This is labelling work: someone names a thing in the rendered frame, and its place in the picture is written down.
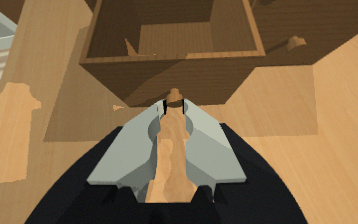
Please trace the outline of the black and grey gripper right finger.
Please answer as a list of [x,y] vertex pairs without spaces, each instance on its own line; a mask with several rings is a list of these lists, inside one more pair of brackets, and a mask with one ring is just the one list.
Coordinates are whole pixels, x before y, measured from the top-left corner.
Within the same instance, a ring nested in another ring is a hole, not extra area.
[[271,165],[225,123],[187,98],[186,176],[208,185],[213,200],[248,214],[261,224],[308,224],[292,193]]

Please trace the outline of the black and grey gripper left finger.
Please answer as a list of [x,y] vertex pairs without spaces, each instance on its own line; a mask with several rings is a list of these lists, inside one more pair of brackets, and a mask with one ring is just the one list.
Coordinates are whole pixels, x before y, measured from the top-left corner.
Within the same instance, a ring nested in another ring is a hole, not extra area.
[[145,203],[156,176],[157,134],[166,111],[167,100],[162,99],[115,128],[62,174],[24,224],[64,224],[86,210],[114,203],[123,186]]

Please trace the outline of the brown wooden drawer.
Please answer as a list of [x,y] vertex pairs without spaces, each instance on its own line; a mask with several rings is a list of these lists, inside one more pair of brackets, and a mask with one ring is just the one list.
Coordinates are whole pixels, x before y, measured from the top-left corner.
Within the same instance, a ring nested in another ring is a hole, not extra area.
[[97,0],[78,64],[130,108],[179,108],[225,104],[265,56],[248,0]]
[[311,64],[358,31],[358,0],[254,0],[251,10],[258,65]]

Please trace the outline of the brown wooden chest of drawers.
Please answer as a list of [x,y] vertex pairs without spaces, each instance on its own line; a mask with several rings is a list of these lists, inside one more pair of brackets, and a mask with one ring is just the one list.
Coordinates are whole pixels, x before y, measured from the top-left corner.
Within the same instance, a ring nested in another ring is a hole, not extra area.
[[[90,10],[92,11],[92,13],[94,12],[97,0],[84,0],[86,2],[86,4],[88,5],[88,7],[90,8]],[[250,6],[252,5],[254,0],[248,0]],[[324,54],[323,56],[321,56],[320,58],[318,58],[316,61],[314,61],[311,64],[284,64],[284,65],[258,65],[257,67],[276,67],[276,66],[304,66],[304,65],[313,65],[316,62],[318,62],[319,60],[321,60],[322,58],[324,58],[325,56],[327,56],[328,54],[330,54],[331,52],[333,52],[335,49],[337,49],[338,47],[340,47],[341,45],[343,45],[344,43],[346,43],[347,41],[349,41],[350,39],[352,39],[353,37],[355,37],[356,35],[358,35],[358,31],[356,33],[354,33],[353,35],[351,35],[350,37],[348,37],[346,40],[344,40],[343,42],[341,42],[340,44],[338,44],[336,47],[334,47],[333,49],[331,49],[330,51],[328,51],[326,54]]]

